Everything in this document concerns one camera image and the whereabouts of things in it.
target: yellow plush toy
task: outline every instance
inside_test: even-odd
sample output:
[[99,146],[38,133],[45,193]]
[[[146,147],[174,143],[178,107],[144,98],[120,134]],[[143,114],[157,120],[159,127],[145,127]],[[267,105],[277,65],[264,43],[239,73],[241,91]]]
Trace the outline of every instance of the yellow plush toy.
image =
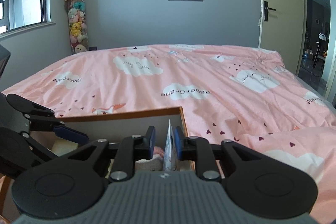
[[81,21],[72,24],[70,34],[73,35],[74,37],[79,36],[81,34],[81,29],[82,29],[81,24],[82,24]]

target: cream door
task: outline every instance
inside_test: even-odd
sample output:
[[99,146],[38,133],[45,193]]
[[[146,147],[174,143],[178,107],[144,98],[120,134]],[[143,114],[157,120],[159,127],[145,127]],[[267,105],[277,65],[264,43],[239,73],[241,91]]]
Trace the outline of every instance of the cream door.
[[295,74],[301,60],[305,0],[262,0],[262,5],[259,47],[279,52],[285,67]]

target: bedding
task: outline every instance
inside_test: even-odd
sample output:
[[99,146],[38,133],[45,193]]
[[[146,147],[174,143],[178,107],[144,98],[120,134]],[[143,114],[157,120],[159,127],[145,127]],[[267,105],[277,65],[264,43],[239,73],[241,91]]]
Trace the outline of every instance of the bedding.
[[232,139],[310,174],[319,187],[311,215],[336,217],[335,115],[277,52],[183,44],[82,52],[3,93],[57,117],[182,106],[190,136]]

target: dark floor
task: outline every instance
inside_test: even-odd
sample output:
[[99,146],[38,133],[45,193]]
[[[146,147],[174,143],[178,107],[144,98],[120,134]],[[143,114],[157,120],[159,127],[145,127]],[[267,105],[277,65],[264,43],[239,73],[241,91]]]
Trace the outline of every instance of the dark floor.
[[302,59],[298,77],[310,85],[321,96],[326,93],[326,84],[322,77],[322,61],[318,60],[313,68],[313,60]]

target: door handle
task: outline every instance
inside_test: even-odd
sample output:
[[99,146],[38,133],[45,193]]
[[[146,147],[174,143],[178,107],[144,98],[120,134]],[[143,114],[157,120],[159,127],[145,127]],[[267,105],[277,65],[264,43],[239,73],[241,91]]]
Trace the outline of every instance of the door handle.
[[264,1],[264,21],[268,21],[268,10],[276,11],[274,8],[268,7],[268,1]]

